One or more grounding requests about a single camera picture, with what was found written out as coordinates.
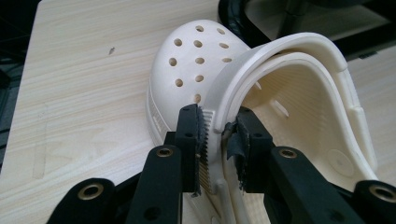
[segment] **mounting hole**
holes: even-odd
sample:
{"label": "mounting hole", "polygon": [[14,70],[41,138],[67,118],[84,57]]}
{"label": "mounting hole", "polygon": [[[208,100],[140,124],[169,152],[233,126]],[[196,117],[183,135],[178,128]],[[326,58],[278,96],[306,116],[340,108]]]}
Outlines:
{"label": "mounting hole", "polygon": [[198,63],[198,64],[203,64],[203,63],[205,62],[205,59],[203,59],[203,58],[196,58],[196,59],[195,59],[195,62]]}
{"label": "mounting hole", "polygon": [[194,41],[194,46],[197,47],[197,48],[200,48],[202,46],[202,42],[199,41],[199,40],[195,40]]}
{"label": "mounting hole", "polygon": [[196,81],[196,82],[202,82],[202,81],[204,81],[204,76],[201,76],[201,75],[196,76],[196,77],[195,77],[195,81]]}
{"label": "mounting hole", "polygon": [[179,39],[179,38],[175,39],[175,40],[174,40],[174,43],[175,43],[175,45],[178,46],[178,47],[180,47],[180,46],[183,44],[183,42],[182,42],[181,39]]}
{"label": "mounting hole", "polygon": [[175,80],[175,84],[177,87],[182,87],[183,86],[183,80],[181,80],[180,78]]}
{"label": "mounting hole", "polygon": [[227,49],[227,48],[230,47],[230,46],[228,46],[227,44],[224,44],[224,43],[219,43],[219,46],[221,46],[224,49]]}
{"label": "mounting hole", "polygon": [[197,30],[198,32],[203,32],[203,31],[204,31],[204,27],[202,27],[202,26],[195,26],[195,30]]}
{"label": "mounting hole", "polygon": [[171,58],[171,59],[169,59],[169,64],[170,64],[171,66],[176,66],[176,64],[177,64],[176,58]]}
{"label": "mounting hole", "polygon": [[200,94],[195,94],[195,95],[194,95],[194,102],[195,102],[196,104],[198,104],[198,103],[201,102],[201,95],[200,95]]}
{"label": "mounting hole", "polygon": [[284,158],[294,159],[297,157],[297,153],[295,153],[291,149],[282,148],[279,150],[279,154]]}
{"label": "mounting hole", "polygon": [[163,147],[157,150],[158,157],[170,157],[173,154],[173,150],[167,147]]}
{"label": "mounting hole", "polygon": [[231,58],[223,58],[222,61],[224,61],[225,63],[230,63],[232,61]]}
{"label": "mounting hole", "polygon": [[225,35],[225,32],[224,32],[222,29],[220,29],[220,28],[218,28],[218,32],[219,32],[219,34],[221,34],[221,35]]}
{"label": "mounting hole", "polygon": [[391,189],[379,185],[372,185],[369,190],[375,197],[385,202],[396,203],[396,192]]}
{"label": "mounting hole", "polygon": [[81,200],[88,201],[97,198],[103,192],[103,185],[99,183],[92,183],[85,186],[78,192],[78,197]]}
{"label": "mounting hole", "polygon": [[144,218],[148,221],[156,220],[161,215],[161,209],[159,207],[150,207],[146,209]]}

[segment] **ventilation hole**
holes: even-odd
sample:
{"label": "ventilation hole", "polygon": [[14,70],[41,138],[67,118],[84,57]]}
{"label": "ventilation hole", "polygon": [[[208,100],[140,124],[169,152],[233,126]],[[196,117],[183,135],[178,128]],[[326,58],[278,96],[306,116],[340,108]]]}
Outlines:
{"label": "ventilation hole", "polygon": [[175,58],[169,59],[169,64],[170,64],[171,66],[176,66],[176,64],[177,64],[176,59],[175,59]]}
{"label": "ventilation hole", "polygon": [[178,39],[175,39],[175,40],[174,40],[174,43],[175,43],[175,45],[178,46],[178,47],[180,47],[180,46],[183,44],[183,42],[181,42],[181,39],[179,39],[179,38],[178,38]]}
{"label": "ventilation hole", "polygon": [[224,61],[225,63],[229,63],[230,61],[232,61],[231,58],[223,58],[222,61]]}
{"label": "ventilation hole", "polygon": [[277,100],[274,101],[274,105],[275,107],[286,117],[286,119],[289,118],[289,112],[288,110],[285,108],[285,106],[283,106],[280,102],[278,102]]}
{"label": "ventilation hole", "polygon": [[219,32],[221,35],[225,35],[225,32],[224,32],[223,30],[221,30],[220,28],[218,28],[218,32]]}
{"label": "ventilation hole", "polygon": [[180,78],[176,79],[175,84],[177,87],[182,87],[183,86],[183,80]]}
{"label": "ventilation hole", "polygon": [[201,76],[201,75],[197,76],[197,77],[195,78],[195,81],[196,81],[196,82],[202,82],[202,81],[204,81],[204,76]]}
{"label": "ventilation hole", "polygon": [[199,40],[195,40],[194,41],[194,46],[197,47],[197,48],[200,48],[202,46],[202,42],[199,41]]}
{"label": "ventilation hole", "polygon": [[198,63],[198,64],[202,64],[202,63],[205,62],[205,59],[203,59],[203,58],[196,58],[196,59],[195,59],[195,62]]}
{"label": "ventilation hole", "polygon": [[195,102],[196,104],[198,104],[198,103],[201,102],[201,95],[200,95],[200,94],[195,94],[195,95],[194,95],[194,102]]}
{"label": "ventilation hole", "polygon": [[203,32],[203,31],[204,31],[204,27],[202,27],[202,26],[195,26],[195,30],[197,30],[198,32]]}
{"label": "ventilation hole", "polygon": [[226,44],[224,44],[224,43],[219,43],[219,45],[220,45],[222,48],[224,48],[224,49],[227,49],[227,48],[229,48],[229,46],[228,46],[228,45],[226,45]]}

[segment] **black metal bracket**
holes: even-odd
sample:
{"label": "black metal bracket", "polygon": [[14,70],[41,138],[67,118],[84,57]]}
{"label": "black metal bracket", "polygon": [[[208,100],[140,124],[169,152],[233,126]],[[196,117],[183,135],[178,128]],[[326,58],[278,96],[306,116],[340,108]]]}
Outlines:
{"label": "black metal bracket", "polygon": [[[78,183],[49,223],[181,223],[182,193],[199,194],[201,121],[197,105],[183,107],[177,131],[149,152],[141,174],[117,186],[100,178]],[[275,147],[252,110],[241,107],[226,132],[241,189],[264,193],[271,222],[395,223],[396,188],[375,180],[359,182],[354,192],[332,185],[304,153]]]}

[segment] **wood grain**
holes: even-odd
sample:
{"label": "wood grain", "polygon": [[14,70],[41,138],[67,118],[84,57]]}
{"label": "wood grain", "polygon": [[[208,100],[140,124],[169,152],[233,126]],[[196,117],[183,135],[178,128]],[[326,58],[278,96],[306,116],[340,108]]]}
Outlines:
{"label": "wood grain", "polygon": [[[153,147],[145,118],[154,55],[181,24],[217,17],[213,0],[40,3],[0,175],[0,222],[43,223],[77,182],[119,184]],[[396,185],[396,48],[350,63],[378,157]],[[191,210],[186,223],[196,222]]]}

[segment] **light wood surface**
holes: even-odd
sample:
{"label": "light wood surface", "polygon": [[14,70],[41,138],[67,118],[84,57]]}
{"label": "light wood surface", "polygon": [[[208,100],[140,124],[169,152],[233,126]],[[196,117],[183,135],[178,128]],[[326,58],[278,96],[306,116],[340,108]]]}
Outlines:
{"label": "light wood surface", "polygon": [[[153,147],[145,99],[154,55],[174,29],[200,19],[217,19],[217,1],[40,3],[0,175],[0,223],[43,223],[77,182],[117,185],[141,171]],[[377,174],[396,185],[396,48],[349,66]]]}

